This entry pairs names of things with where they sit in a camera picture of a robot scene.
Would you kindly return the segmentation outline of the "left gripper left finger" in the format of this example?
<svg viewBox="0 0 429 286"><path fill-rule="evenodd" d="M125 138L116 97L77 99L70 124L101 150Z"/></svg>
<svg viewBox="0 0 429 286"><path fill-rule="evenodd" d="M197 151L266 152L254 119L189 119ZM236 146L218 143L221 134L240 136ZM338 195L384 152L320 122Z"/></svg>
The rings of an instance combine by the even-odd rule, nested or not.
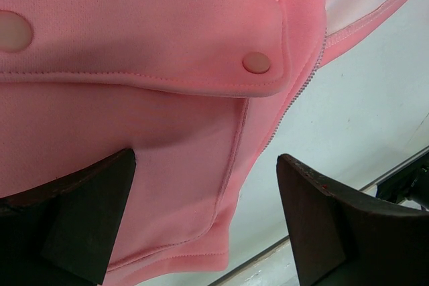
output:
<svg viewBox="0 0 429 286"><path fill-rule="evenodd" d="M1 199L2 285L101 285L136 168L124 149Z"/></svg>

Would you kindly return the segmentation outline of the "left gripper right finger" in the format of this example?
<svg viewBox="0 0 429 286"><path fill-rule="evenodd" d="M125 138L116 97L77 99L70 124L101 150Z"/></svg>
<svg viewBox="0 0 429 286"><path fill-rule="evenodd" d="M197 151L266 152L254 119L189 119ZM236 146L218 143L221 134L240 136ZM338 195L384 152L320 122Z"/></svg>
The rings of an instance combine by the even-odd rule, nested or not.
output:
<svg viewBox="0 0 429 286"><path fill-rule="evenodd" d="M278 157L278 186L301 285L427 285L428 201L409 208Z"/></svg>

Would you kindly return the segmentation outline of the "pink zip jacket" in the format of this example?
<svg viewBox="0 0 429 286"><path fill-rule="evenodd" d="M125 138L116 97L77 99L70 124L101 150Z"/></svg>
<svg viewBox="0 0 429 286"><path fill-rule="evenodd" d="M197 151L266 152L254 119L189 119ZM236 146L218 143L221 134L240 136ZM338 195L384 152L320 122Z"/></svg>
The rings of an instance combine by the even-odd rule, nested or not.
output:
<svg viewBox="0 0 429 286"><path fill-rule="evenodd" d="M288 107L406 1L1 0L1 195L129 147L106 282L223 270Z"/></svg>

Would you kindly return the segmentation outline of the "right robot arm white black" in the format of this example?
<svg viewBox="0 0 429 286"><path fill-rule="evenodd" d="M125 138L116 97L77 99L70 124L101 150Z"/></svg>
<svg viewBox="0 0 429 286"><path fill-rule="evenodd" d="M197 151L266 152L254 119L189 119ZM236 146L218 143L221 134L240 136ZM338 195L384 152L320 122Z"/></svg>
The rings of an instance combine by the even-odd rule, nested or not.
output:
<svg viewBox="0 0 429 286"><path fill-rule="evenodd" d="M409 166L377 185L376 198L392 204L413 202L428 211L428 162Z"/></svg>

